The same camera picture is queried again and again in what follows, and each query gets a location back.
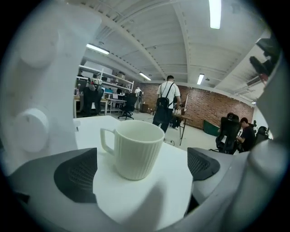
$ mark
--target black t-shirt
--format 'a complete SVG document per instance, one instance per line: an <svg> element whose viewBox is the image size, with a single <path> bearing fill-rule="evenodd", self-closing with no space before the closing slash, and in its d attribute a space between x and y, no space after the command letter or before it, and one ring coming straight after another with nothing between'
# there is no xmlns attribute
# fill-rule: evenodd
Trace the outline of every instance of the black t-shirt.
<svg viewBox="0 0 290 232"><path fill-rule="evenodd" d="M255 142L255 132L251 126L247 126L241 135L241 138L245 138L245 141L242 143L244 151L249 151Z"/></svg>

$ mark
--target man in white shirt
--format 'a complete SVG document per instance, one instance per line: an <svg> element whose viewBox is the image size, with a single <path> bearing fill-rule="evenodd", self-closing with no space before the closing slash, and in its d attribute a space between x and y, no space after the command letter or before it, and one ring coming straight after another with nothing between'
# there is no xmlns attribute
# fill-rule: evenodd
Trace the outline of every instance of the man in white shirt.
<svg viewBox="0 0 290 232"><path fill-rule="evenodd" d="M177 98L176 109L179 108L179 105L181 102L180 91L179 91L177 85L174 84L174 77L173 76L171 76L171 75L168 76L167 81L162 83L158 87L157 95L159 97L166 97L166 95L167 95L167 98L169 100L168 115L170 115L170 116L172 115L173 107L174 107L174 105L173 105L174 97ZM168 118L166 120L166 122L161 124L161 129L164 131L164 133L167 131L170 120L171 120L171 117ZM153 119L153 124L159 126L159 123L156 121L155 117Z"/></svg>
<svg viewBox="0 0 290 232"><path fill-rule="evenodd" d="M136 97L137 97L137 101L135 102L135 109L137 110L138 109L138 112L140 110L140 101L141 101L141 98L139 97L139 93L142 92L140 90L140 87L137 86L137 88L135 89L135 94L136 94Z"/></svg>

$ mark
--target mug rim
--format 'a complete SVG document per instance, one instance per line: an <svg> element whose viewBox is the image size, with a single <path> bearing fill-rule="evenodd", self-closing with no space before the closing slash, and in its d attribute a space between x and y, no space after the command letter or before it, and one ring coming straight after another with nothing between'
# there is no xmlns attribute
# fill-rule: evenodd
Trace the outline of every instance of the mug rim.
<svg viewBox="0 0 290 232"><path fill-rule="evenodd" d="M130 123L130 122L140 122L140 123L144 123L144 124L148 124L148 125L153 125L153 126L156 126L156 125L154 125L154 124L152 124L152 123L149 123L149 122L146 122L146 121L140 121L140 120L136 120L136 121L121 121L120 123ZM161 140L163 140L164 138L165 138L165 133L164 133L164 131L159 127L159 129L161 130L161 132L162 132L162 134L163 134L163 136L162 136L162 138L161 139L158 139L158 140L154 140L154 141L140 141L140 140L134 140L134 139L131 139L131 138L128 138L128 137L126 137L126 136L124 136L124 135L122 135L119 131L118 131L118 127L115 129L115 131L120 135L120 136L122 136L122 137L124 137L124 138L126 138L126 139L128 139L128 140L130 140L130 141L133 141L133 142L137 142L137 143L157 143L157 142L160 142Z"/></svg>

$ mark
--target fluorescent light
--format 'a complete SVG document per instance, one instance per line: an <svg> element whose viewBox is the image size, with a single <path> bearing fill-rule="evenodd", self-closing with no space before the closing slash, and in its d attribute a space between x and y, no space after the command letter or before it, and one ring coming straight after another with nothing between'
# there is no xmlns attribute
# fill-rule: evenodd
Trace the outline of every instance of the fluorescent light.
<svg viewBox="0 0 290 232"><path fill-rule="evenodd" d="M198 78L198 85L201 84L201 82L203 81L203 78L204 78L204 74L200 74Z"/></svg>
<svg viewBox="0 0 290 232"><path fill-rule="evenodd" d="M220 29L222 15L222 0L208 0L210 13L210 27Z"/></svg>
<svg viewBox="0 0 290 232"><path fill-rule="evenodd" d="M87 44L87 48L91 49L91 50L94 50L94 51L97 51L97 52L101 52L101 53L104 53L104 54L109 54L110 52L105 50L105 49L102 49L102 48L99 48L95 45L92 45L92 44Z"/></svg>
<svg viewBox="0 0 290 232"><path fill-rule="evenodd" d="M148 81L151 81L151 79L149 78L149 77L147 77L147 76L145 76L143 73L139 73L142 77L144 77L145 79L147 79Z"/></svg>

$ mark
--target person in black shirt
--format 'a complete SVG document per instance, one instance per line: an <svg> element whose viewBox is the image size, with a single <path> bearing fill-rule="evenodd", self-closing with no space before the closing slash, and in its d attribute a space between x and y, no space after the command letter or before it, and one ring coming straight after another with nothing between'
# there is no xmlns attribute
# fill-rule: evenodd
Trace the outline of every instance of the person in black shirt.
<svg viewBox="0 0 290 232"><path fill-rule="evenodd" d="M237 136L237 140L242 144L242 148L244 151L249 151L255 142L255 132L253 128L250 126L247 118L241 119L241 125L243 128L243 133L240 136Z"/></svg>

